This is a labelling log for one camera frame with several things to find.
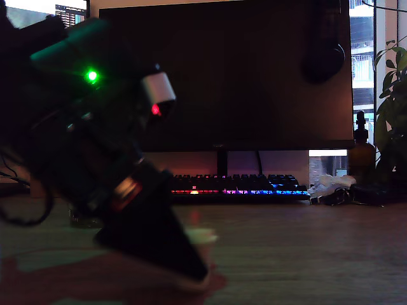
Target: headphones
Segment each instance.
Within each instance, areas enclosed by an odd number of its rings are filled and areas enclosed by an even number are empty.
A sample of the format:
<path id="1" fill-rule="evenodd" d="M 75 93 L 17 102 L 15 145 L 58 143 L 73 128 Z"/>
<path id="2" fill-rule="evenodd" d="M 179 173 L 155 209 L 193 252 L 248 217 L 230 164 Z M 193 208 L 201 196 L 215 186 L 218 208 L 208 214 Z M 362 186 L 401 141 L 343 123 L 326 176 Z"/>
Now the headphones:
<path id="1" fill-rule="evenodd" d="M 313 29 L 302 72 L 309 83 L 324 83 L 337 74 L 345 61 L 345 51 L 339 44 L 338 28 L 341 0 L 314 1 Z"/>

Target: monitor stand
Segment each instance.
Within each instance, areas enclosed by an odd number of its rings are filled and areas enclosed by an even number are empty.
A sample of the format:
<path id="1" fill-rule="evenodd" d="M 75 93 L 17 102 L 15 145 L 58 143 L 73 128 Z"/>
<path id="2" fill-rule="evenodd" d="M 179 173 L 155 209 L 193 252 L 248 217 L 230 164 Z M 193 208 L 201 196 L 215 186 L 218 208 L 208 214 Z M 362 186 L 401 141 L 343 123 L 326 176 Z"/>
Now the monitor stand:
<path id="1" fill-rule="evenodd" d="M 228 151 L 220 149 L 216 154 L 217 158 L 217 175 L 227 176 L 228 175 Z"/>

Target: green led light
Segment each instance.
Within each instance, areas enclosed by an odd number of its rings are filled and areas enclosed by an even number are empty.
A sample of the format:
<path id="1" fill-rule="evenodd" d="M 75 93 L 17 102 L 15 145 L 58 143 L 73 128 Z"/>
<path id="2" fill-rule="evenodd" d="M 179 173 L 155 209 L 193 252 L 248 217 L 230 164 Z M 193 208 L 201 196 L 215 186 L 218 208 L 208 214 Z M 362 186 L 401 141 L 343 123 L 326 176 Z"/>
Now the green led light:
<path id="1" fill-rule="evenodd" d="M 97 79 L 97 73 L 95 71 L 88 72 L 88 79 L 92 82 L 95 82 Z"/>

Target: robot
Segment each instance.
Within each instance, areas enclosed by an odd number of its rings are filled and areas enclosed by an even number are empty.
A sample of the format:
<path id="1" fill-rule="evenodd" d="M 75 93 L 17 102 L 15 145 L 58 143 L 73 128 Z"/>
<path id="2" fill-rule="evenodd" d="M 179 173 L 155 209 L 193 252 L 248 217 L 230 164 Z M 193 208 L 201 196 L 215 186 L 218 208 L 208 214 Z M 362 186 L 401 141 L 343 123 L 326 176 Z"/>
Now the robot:
<path id="1" fill-rule="evenodd" d="M 160 67 L 146 67 L 105 21 L 65 29 L 58 17 L 16 29 L 0 0 L 0 152 L 103 223 L 95 241 L 201 282 L 208 274 L 170 207 L 169 172 L 143 158 L 137 139 L 176 101 Z"/>

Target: red led light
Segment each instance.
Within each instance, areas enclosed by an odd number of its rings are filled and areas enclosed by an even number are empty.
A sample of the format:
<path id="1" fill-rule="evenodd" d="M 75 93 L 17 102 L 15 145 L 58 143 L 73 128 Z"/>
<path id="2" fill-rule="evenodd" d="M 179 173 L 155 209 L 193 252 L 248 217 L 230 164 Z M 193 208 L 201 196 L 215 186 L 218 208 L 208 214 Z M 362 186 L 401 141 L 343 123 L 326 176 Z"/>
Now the red led light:
<path id="1" fill-rule="evenodd" d="M 155 115 L 155 116 L 161 116 L 161 112 L 160 112 L 160 108 L 157 105 L 154 105 L 151 108 L 151 112 Z"/>

